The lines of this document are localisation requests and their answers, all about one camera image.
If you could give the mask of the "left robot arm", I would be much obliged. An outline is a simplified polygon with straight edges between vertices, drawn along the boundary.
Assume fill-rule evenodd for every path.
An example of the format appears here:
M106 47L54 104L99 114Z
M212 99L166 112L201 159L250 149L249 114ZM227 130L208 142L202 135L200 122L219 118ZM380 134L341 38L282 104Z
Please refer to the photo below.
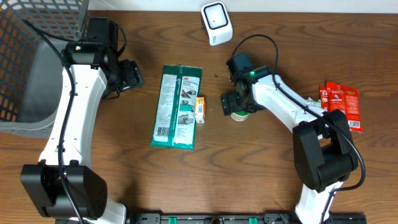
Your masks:
M36 164L22 167L21 182L42 217L57 223L132 223L127 206L108 197L106 181L91 169L91 142L101 100L142 86L133 60L121 60L124 31L92 17L85 37L56 51L62 93L52 132Z

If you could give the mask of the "small orange white carton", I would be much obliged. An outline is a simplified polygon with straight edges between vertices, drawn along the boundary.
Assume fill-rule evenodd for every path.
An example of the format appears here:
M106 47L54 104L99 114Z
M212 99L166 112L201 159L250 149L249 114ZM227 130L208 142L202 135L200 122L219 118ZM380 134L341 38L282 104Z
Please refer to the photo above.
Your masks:
M203 96L197 97L195 105L195 121L203 124L205 122L206 102Z

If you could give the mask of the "red snack packet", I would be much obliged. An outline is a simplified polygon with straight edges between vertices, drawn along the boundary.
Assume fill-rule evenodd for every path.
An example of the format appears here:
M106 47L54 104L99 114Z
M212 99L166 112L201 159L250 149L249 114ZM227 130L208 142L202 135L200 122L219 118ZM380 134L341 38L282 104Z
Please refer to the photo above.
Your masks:
M357 89L327 81L326 91L328 96L328 111L342 111L348 120L350 130L359 133L363 132Z

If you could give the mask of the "narrow red stick packet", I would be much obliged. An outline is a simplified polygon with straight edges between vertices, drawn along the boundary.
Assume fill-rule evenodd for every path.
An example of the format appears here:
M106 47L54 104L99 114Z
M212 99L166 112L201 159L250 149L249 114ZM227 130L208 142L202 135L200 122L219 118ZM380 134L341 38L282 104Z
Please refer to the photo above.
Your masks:
M320 101L321 101L321 108L325 111L328 111L328 92L325 86L320 86Z

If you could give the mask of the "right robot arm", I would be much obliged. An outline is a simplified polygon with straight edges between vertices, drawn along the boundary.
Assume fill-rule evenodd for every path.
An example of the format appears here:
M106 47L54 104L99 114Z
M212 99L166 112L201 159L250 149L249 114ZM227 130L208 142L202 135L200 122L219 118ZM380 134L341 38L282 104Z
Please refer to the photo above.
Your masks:
M268 66L255 68L245 53L226 63L234 91L223 94L226 116L267 109L292 133L294 164L303 183L293 214L272 214L276 223L366 223L364 215L330 214L331 203L352 171L363 166L353 144L348 119L340 110L311 105L274 75Z

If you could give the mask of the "green lid jar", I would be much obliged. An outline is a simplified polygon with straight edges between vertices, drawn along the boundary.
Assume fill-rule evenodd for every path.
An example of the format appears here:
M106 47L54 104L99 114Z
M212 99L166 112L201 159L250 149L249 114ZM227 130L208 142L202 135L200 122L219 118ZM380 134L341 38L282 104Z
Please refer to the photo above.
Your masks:
M249 113L245 112L245 111L234 112L234 113L231 113L231 115L230 115L230 117L233 120L238 121L238 122L247 120L248 116L249 116Z

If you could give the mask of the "green white packet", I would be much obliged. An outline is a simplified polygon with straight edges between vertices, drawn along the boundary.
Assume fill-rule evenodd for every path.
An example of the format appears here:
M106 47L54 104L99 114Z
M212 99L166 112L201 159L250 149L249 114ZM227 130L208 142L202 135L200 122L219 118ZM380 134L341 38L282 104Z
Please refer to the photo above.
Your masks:
M151 146L194 149L202 72L184 65L163 67Z

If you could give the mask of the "light teal wipes pack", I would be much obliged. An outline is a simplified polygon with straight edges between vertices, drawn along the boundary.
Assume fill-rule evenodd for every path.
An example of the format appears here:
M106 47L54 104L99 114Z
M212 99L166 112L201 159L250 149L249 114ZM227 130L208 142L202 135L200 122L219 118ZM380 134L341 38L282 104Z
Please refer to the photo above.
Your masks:
M313 107L321 108L322 107L321 100L313 100L310 97L308 97L306 99L306 101L308 103L309 108L313 108Z

